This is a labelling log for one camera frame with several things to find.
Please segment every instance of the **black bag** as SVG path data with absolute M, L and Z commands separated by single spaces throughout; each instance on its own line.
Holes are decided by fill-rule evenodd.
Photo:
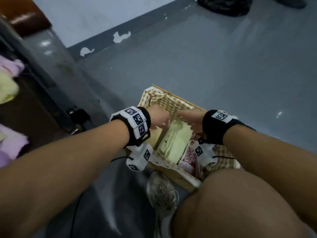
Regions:
M 250 11 L 252 0 L 197 0 L 202 7 L 228 16 L 243 16 Z

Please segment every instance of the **green towel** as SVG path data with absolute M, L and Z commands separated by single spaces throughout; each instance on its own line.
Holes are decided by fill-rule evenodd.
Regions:
M 158 152 L 172 163 L 177 164 L 191 137 L 191 127 L 183 121 L 174 120 L 160 143 Z

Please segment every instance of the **peeling paint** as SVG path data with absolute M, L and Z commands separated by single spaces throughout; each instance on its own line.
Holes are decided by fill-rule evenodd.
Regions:
M 119 35 L 118 32 L 116 32 L 113 36 L 114 36 L 113 41 L 115 43 L 120 43 L 120 42 L 122 42 L 122 40 L 127 39 L 128 37 L 130 37 L 131 36 L 131 32 L 129 31 L 128 33 L 123 34 L 121 36 Z
M 95 50 L 95 49 L 93 49 L 93 50 L 90 51 L 87 47 L 83 47 L 83 48 L 80 50 L 80 55 L 84 57 L 86 54 L 92 53 L 94 50 Z

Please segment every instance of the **yellow cloth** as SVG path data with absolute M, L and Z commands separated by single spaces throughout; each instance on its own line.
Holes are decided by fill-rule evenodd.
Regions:
M 158 152 L 170 162 L 177 164 L 191 137 L 191 127 L 183 121 L 174 120 L 160 143 Z
M 11 101 L 19 92 L 19 86 L 5 72 L 0 71 L 0 104 Z

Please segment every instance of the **gingham basket liner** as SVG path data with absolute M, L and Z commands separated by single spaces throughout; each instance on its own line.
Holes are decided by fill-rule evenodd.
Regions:
M 147 108 L 155 103 L 163 107 L 165 110 L 167 110 L 170 113 L 171 121 L 182 120 L 176 116 L 176 114 L 181 110 L 199 108 L 197 106 L 193 106 L 192 104 L 184 100 L 177 98 L 172 93 L 169 93 L 165 90 L 161 90 L 158 87 L 152 86 L 144 90 L 141 101 L 138 106 Z M 215 145 L 213 148 L 213 151 L 215 152 L 216 156 L 225 156 L 225 157 L 234 158 L 233 155 L 228 151 L 228 149 L 223 145 Z M 160 156 L 158 152 L 155 152 L 155 154 L 158 157 L 164 159 L 164 157 Z M 179 168 L 179 166 L 175 164 L 172 164 L 172 163 L 170 164 L 174 167 Z M 240 168 L 240 164 L 236 161 L 236 159 L 218 158 L 218 162 L 216 164 L 212 166 L 206 166 L 205 168 L 208 172 L 212 172 L 217 169 Z

